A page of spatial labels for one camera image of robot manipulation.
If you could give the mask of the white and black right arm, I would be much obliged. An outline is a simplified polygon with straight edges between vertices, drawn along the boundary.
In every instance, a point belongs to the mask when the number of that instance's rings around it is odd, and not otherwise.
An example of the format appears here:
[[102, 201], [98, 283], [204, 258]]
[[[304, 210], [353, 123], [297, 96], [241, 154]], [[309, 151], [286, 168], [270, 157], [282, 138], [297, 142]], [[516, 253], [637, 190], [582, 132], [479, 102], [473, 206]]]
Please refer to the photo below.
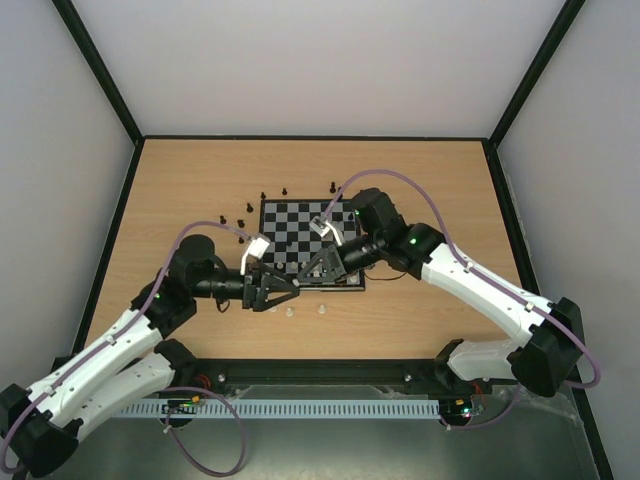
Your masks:
[[312, 216], [310, 228], [332, 236], [298, 274], [303, 281], [316, 264], [332, 281], [379, 261], [418, 281], [438, 287], [489, 318], [507, 337], [503, 341], [452, 341], [436, 379], [455, 392], [471, 380], [515, 380], [532, 393], [552, 397], [568, 381], [582, 356], [584, 333], [579, 306], [563, 297], [552, 302], [524, 290], [477, 264], [424, 223], [407, 223], [389, 196], [377, 188], [352, 199], [353, 215], [362, 233], [347, 240], [334, 221]]

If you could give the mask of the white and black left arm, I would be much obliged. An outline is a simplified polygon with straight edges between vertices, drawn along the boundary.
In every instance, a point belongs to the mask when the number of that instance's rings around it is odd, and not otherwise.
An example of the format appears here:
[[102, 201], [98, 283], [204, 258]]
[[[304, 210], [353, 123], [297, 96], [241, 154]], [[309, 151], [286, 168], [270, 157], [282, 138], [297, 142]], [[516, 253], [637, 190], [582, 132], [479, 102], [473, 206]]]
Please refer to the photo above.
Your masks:
[[2, 391], [1, 451], [18, 459], [2, 470], [47, 476], [131, 403], [165, 390], [208, 394], [193, 384], [194, 354], [172, 335], [195, 316], [200, 298], [263, 312], [297, 297], [297, 281], [262, 263], [268, 245], [263, 236], [249, 238], [240, 268], [230, 269], [208, 236], [179, 236], [156, 279], [106, 332], [29, 387]]

